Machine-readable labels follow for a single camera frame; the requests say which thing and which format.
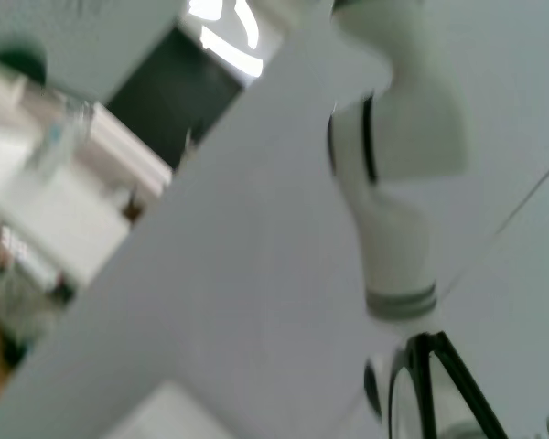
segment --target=dark doorway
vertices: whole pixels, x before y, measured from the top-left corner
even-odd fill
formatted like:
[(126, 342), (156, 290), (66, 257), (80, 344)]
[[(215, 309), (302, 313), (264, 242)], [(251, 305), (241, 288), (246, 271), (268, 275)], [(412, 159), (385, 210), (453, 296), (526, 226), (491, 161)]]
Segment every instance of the dark doorway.
[(230, 73), (173, 29), (107, 108), (176, 168), (188, 130), (198, 142), (241, 90)]

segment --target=ceiling light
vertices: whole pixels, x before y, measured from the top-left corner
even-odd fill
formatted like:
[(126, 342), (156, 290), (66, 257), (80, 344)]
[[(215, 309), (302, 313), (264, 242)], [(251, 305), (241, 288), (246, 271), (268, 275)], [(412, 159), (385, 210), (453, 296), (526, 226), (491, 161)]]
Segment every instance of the ceiling light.
[(190, 0), (188, 12), (203, 20), (218, 21), (222, 7), (223, 0)]
[(258, 24), (256, 23), (256, 18), (254, 18), (253, 11), (246, 3), (246, 0), (236, 0), (234, 11), (240, 18), (240, 21), (242, 21), (242, 25), (246, 30), (248, 46), (250, 48), (256, 48), (256, 46), (258, 46)]
[(263, 61), (261, 59), (251, 57), (238, 50), (205, 26), (201, 28), (201, 37), (199, 39), (203, 48), (208, 48), (220, 58), (228, 61), (235, 68), (240, 69), (244, 73), (254, 76), (255, 78), (258, 78), (262, 74)]

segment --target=black frame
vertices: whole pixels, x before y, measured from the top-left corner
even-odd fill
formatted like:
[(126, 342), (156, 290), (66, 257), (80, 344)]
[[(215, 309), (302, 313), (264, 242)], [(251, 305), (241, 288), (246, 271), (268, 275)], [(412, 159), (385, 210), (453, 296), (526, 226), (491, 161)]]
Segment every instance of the black frame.
[(393, 361), (388, 398), (389, 439), (393, 438), (393, 391), (398, 373), (407, 369), (413, 380), (424, 439), (437, 439), (436, 414), (431, 386), (430, 355), (434, 353), (456, 385), (476, 421), (489, 439), (508, 439), (494, 411), (456, 352), (445, 332), (419, 334), (408, 340)]

